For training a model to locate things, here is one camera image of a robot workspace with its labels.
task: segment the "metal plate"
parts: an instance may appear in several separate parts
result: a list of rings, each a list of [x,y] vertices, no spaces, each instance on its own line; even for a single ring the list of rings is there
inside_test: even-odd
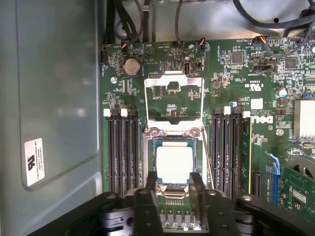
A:
[[[0,234],[25,236],[102,192],[95,1],[3,0],[0,18]]]

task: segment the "blue pcie slot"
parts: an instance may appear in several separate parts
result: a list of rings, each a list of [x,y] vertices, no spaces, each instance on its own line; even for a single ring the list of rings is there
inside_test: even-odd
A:
[[[278,175],[270,174],[270,202],[274,205],[278,205],[278,180]]]
[[[271,159],[271,165],[268,166],[267,171],[270,173],[270,202],[278,205],[278,180],[280,175],[280,161],[271,153],[265,152]]]

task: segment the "heatsink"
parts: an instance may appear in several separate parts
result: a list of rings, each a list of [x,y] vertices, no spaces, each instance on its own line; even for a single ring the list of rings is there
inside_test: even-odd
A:
[[[315,100],[296,100],[294,102],[294,129],[296,138],[315,138]]]

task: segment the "sticker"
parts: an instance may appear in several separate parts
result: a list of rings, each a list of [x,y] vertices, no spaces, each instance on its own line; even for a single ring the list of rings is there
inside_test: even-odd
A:
[[[26,179],[28,186],[45,177],[43,140],[35,139],[24,143]]]
[[[296,190],[293,190],[293,196],[306,204],[307,198]]]

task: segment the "surface mount component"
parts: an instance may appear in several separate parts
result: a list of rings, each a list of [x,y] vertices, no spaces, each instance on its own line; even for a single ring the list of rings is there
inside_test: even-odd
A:
[[[296,58],[285,58],[285,68],[295,69],[296,68]]]
[[[233,64],[243,63],[243,53],[232,53],[232,63]]]

